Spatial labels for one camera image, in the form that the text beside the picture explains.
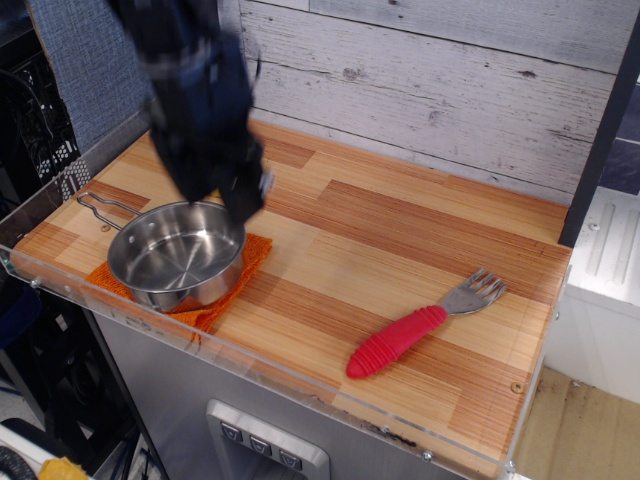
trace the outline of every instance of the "saucepan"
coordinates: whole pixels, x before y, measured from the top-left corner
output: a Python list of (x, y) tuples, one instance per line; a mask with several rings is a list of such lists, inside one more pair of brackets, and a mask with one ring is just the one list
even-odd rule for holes
[[(84, 198), (116, 205), (137, 215), (120, 227)], [(177, 202), (141, 213), (92, 192), (78, 202), (119, 230), (109, 246), (113, 276), (142, 304), (161, 312), (190, 310), (221, 298), (242, 274), (246, 232), (233, 224), (224, 206)]]

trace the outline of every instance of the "wooden countertop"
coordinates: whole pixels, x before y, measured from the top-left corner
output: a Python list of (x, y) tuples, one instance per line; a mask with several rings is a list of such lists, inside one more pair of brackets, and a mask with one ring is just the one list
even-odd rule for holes
[[(508, 460), (526, 396), (511, 386), (531, 384), (571, 253), (557, 244), (566, 207), (266, 124), (252, 129), (276, 183), (247, 231), (274, 247), (211, 333), (340, 391), (322, 400), (389, 427), (395, 440), (469, 476), (496, 476), (465, 449)], [(148, 136), (84, 190), (143, 211), (180, 200)], [(16, 249), (85, 278), (117, 233), (102, 226), (69, 201)], [(449, 318), (374, 377), (346, 377), (370, 334), (437, 303), (482, 266), (509, 283), (495, 304)]]

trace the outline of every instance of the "metal fork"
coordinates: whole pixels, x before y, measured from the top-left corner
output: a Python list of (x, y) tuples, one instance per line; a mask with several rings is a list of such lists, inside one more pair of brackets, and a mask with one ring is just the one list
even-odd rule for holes
[(398, 359), (413, 344), (442, 325), (449, 315), (473, 313), (488, 307), (507, 284), (481, 268), (451, 290), (439, 305), (414, 311), (369, 337), (351, 355), (347, 376), (364, 378)]

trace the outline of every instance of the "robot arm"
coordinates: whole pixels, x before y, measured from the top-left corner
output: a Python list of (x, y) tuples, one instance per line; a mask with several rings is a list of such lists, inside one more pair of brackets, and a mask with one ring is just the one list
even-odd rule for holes
[(151, 79), (151, 137), (174, 183), (189, 202), (219, 189), (231, 219), (245, 222), (269, 181), (247, 130), (253, 97), (239, 40), (220, 31), (216, 0), (107, 1)]

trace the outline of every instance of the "wooden floor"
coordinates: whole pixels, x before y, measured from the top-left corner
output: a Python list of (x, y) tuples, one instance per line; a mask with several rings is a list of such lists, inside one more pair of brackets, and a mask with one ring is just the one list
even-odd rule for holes
[(514, 461), (531, 480), (640, 479), (640, 405), (545, 368)]

